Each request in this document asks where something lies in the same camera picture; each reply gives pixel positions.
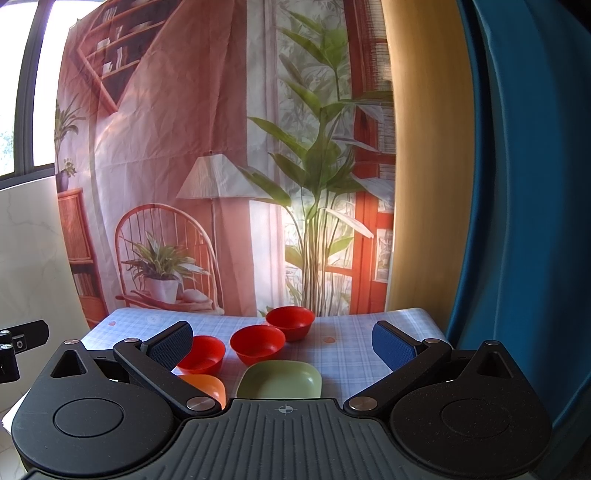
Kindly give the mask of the red bowl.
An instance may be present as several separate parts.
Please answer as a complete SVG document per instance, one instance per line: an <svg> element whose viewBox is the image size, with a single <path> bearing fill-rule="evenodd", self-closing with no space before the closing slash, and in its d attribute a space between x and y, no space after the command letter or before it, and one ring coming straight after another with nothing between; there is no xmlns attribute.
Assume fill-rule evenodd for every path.
<svg viewBox="0 0 591 480"><path fill-rule="evenodd" d="M280 329L290 343L304 340L314 321L315 313L301 306L278 307L266 314L266 322Z"/></svg>
<svg viewBox="0 0 591 480"><path fill-rule="evenodd" d="M238 359L246 366L279 357L286 344L286 336L270 325L250 325L239 329L229 340Z"/></svg>
<svg viewBox="0 0 591 480"><path fill-rule="evenodd" d="M216 376L221 371L224 355L225 345L221 340L197 335L192 338L190 352L179 362L177 368L183 374Z"/></svg>

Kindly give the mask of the orange square plate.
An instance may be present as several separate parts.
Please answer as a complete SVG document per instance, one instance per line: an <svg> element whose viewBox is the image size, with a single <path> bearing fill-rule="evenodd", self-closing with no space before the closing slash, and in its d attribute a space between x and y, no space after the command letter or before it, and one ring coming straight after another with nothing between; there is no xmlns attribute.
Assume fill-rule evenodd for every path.
<svg viewBox="0 0 591 480"><path fill-rule="evenodd" d="M218 378L206 374L183 374L179 376L186 383L214 398L221 408L226 405L226 390L224 384Z"/></svg>

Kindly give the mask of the green square plate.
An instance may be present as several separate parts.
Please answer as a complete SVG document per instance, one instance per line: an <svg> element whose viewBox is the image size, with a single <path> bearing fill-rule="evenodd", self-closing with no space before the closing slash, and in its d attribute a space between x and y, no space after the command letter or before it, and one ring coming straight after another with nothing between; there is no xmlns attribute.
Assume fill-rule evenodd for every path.
<svg viewBox="0 0 591 480"><path fill-rule="evenodd" d="M322 396L322 375L311 364L269 360L245 370L236 390L242 399L298 400Z"/></svg>

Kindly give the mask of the blue plaid tablecloth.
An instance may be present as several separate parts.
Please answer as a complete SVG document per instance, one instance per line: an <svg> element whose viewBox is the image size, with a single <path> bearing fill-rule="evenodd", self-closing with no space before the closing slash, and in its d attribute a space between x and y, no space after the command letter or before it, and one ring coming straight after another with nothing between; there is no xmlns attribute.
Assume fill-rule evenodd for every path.
<svg viewBox="0 0 591 480"><path fill-rule="evenodd" d="M370 340L373 326L380 320L393 324L417 340L445 338L433 319L420 308L318 317L307 337L300 342L287 343L280 357L315 366L322 375L322 395L342 403L391 372L374 352ZM109 349L124 338L148 339L178 321L190 323L195 335L213 336L224 344L229 343L235 331L264 322L260 317L120 308L86 335L77 337L88 350Z"/></svg>

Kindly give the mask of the yellow curtain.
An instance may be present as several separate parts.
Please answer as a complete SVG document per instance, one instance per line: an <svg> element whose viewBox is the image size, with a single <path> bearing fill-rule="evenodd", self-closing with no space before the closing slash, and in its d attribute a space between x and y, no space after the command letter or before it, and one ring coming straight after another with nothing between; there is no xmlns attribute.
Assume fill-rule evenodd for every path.
<svg viewBox="0 0 591 480"><path fill-rule="evenodd" d="M467 243L475 171L473 75L454 1L386 1L396 131L387 307L447 329Z"/></svg>

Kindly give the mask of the teal blue curtain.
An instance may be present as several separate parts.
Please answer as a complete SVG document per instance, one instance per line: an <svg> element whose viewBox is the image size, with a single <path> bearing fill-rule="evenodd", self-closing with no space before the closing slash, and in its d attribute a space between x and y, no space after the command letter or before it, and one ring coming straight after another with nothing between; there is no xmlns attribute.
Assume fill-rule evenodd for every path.
<svg viewBox="0 0 591 480"><path fill-rule="evenodd" d="M557 1L463 1L475 173L447 335L502 342L555 424L590 388L590 34Z"/></svg>

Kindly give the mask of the printed room backdrop cloth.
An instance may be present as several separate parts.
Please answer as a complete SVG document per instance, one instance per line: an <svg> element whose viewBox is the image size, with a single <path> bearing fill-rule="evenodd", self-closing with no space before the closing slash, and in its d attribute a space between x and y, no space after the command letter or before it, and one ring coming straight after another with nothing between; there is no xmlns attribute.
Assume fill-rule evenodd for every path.
<svg viewBox="0 0 591 480"><path fill-rule="evenodd" d="M58 209L90 325L119 307L386 307L379 1L59 1Z"/></svg>

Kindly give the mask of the dark window frame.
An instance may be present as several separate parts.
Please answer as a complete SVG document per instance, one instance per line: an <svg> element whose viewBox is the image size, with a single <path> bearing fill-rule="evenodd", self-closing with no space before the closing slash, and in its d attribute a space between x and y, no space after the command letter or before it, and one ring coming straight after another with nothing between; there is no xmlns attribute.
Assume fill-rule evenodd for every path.
<svg viewBox="0 0 591 480"><path fill-rule="evenodd" d="M54 1L37 2L24 47L15 102L14 171L1 176L1 189L53 175L49 165L35 166L33 158L34 97L41 49Z"/></svg>

